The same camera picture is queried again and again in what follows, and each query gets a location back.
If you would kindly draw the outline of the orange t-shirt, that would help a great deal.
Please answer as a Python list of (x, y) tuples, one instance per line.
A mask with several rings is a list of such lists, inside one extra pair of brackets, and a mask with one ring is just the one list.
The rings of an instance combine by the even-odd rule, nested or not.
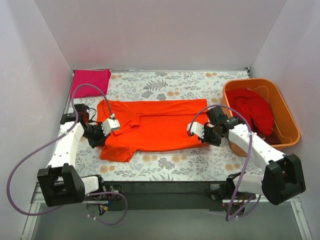
[(110, 113), (120, 123), (101, 148), (100, 159), (113, 162), (129, 162), (135, 152), (168, 152), (201, 148), (197, 137), (187, 134), (188, 124), (196, 120), (208, 121), (205, 113), (207, 100), (164, 101), (100, 101), (97, 104), (97, 120), (103, 122)]

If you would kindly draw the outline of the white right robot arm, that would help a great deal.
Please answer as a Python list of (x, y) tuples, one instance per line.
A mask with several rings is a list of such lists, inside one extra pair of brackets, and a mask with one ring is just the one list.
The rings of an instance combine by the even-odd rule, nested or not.
[(263, 195), (276, 206), (306, 191), (298, 156), (273, 148), (257, 136), (243, 119), (228, 117), (219, 106), (209, 109), (206, 115), (209, 121), (199, 127), (201, 142), (218, 147), (222, 138), (226, 138), (245, 151), (262, 169), (261, 175), (230, 175), (226, 180), (228, 191)]

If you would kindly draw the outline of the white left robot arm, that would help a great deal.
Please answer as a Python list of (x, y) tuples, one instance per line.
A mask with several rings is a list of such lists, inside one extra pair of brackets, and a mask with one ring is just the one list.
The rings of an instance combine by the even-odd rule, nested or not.
[(103, 192), (103, 178), (99, 174), (81, 177), (75, 162), (81, 138), (92, 148), (102, 147), (113, 131), (120, 128), (112, 114), (104, 121), (90, 120), (90, 108), (76, 104), (72, 113), (60, 120), (58, 140), (53, 156), (46, 168), (38, 170), (37, 180), (45, 203), (49, 207), (81, 203), (91, 193)]

